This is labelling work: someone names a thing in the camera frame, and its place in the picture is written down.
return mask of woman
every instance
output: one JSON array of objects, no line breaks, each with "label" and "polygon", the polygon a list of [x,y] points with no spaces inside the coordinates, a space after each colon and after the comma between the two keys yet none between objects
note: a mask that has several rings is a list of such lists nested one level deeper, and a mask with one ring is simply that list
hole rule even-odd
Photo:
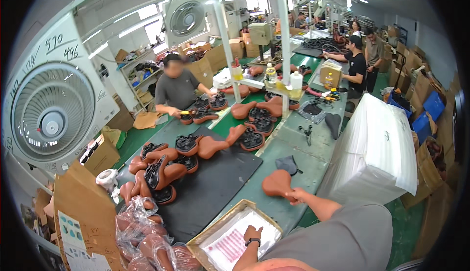
[{"label": "woman", "polygon": [[353,21],[349,25],[349,32],[350,36],[358,36],[359,38],[361,37],[361,26],[359,25],[358,21]]}]

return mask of fan grille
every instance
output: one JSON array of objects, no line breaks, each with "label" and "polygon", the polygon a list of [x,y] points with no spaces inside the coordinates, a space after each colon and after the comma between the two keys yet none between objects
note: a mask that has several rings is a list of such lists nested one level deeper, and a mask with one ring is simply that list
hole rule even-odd
[{"label": "fan grille", "polygon": [[31,71],[16,92],[14,139],[32,160],[54,161],[84,139],[94,110],[92,86],[78,67],[45,63]]},{"label": "fan grille", "polygon": [[171,31],[177,37],[187,36],[198,29],[203,19],[204,6],[198,1],[187,1],[173,13]]}]

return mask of wall fan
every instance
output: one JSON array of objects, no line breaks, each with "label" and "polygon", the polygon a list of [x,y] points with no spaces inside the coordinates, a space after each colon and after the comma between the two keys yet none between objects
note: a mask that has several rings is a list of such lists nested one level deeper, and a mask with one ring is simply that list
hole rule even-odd
[{"label": "wall fan", "polygon": [[166,42],[179,45],[204,32],[207,0],[171,0],[165,3]]},{"label": "wall fan", "polygon": [[2,145],[38,168],[64,174],[119,107],[89,60],[72,13],[23,55],[3,102]]}]

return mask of hand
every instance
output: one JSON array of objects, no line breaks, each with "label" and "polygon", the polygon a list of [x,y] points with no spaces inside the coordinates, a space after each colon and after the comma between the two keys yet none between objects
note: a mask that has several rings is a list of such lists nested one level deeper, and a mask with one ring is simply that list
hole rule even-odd
[{"label": "hand", "polygon": [[310,195],[310,193],[305,192],[301,187],[293,188],[293,192],[287,192],[286,196],[293,197],[297,199],[296,202],[291,202],[292,206],[297,206],[298,204],[305,203],[305,198]]},{"label": "hand", "polygon": [[175,108],[175,107],[168,107],[168,114],[170,116],[179,116],[179,113],[181,112],[181,110],[179,110],[178,108]]},{"label": "hand", "polygon": [[243,239],[245,242],[248,242],[249,239],[261,239],[261,232],[263,231],[263,227],[260,227],[257,231],[256,228],[254,228],[251,225],[248,225],[248,228],[245,231],[245,234],[243,235]]}]

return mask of cardboard tray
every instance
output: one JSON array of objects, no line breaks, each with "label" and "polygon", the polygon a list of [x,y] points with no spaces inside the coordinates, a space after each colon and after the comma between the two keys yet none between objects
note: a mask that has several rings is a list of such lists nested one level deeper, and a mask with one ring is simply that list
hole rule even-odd
[{"label": "cardboard tray", "polygon": [[209,261],[209,258],[205,254],[205,252],[199,248],[199,245],[206,240],[209,236],[211,236],[214,232],[219,230],[222,226],[224,226],[227,221],[229,221],[234,215],[243,211],[246,207],[252,208],[257,214],[262,216],[269,224],[274,226],[277,230],[281,232],[281,237],[283,235],[282,228],[273,220],[271,217],[263,213],[261,210],[256,208],[256,203],[243,199],[239,201],[232,209],[230,209],[227,213],[225,213],[222,217],[220,217],[217,221],[213,224],[208,226],[204,229],[201,233],[196,235],[192,240],[188,241],[186,247],[189,251],[196,257],[197,261],[203,265],[204,269],[207,271],[218,271],[215,266]]}]

